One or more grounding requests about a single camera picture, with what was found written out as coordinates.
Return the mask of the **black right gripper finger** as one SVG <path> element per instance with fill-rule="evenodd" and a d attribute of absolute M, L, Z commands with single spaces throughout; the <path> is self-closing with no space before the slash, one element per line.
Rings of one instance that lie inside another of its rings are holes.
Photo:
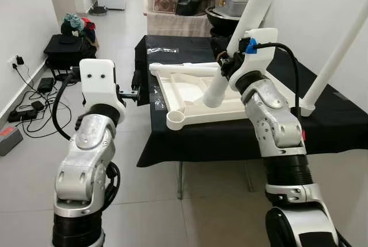
<path fill-rule="evenodd" d="M 224 52 L 226 53 L 228 44 L 229 44 L 229 37 L 221 37 L 221 36 L 213 36 L 210 38 L 210 47 L 213 53 L 213 57 L 218 60 L 221 54 Z"/>

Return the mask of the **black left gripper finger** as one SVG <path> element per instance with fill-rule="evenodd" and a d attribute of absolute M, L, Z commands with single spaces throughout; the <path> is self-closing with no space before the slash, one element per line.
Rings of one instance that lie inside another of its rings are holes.
<path fill-rule="evenodd" d="M 145 73 L 142 70 L 136 70 L 132 76 L 132 89 L 137 92 L 136 103 L 138 106 L 145 105 Z"/>

